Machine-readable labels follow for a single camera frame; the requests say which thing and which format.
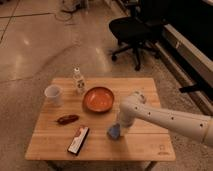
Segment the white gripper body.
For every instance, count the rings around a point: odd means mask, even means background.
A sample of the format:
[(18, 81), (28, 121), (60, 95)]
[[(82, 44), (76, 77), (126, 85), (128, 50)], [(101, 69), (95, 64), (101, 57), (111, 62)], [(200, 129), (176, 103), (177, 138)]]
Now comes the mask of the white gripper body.
[(118, 113), (116, 122), (120, 126), (120, 136), (125, 136), (131, 127), (129, 120), (122, 113)]

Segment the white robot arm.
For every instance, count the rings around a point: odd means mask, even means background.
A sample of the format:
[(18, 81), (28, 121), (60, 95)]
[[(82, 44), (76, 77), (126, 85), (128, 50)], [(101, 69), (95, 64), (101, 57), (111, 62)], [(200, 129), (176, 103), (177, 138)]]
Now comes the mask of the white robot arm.
[(135, 91), (123, 98), (119, 105), (117, 122), (129, 128), (141, 119), (213, 148), (213, 117), (156, 108), (146, 103), (142, 92)]

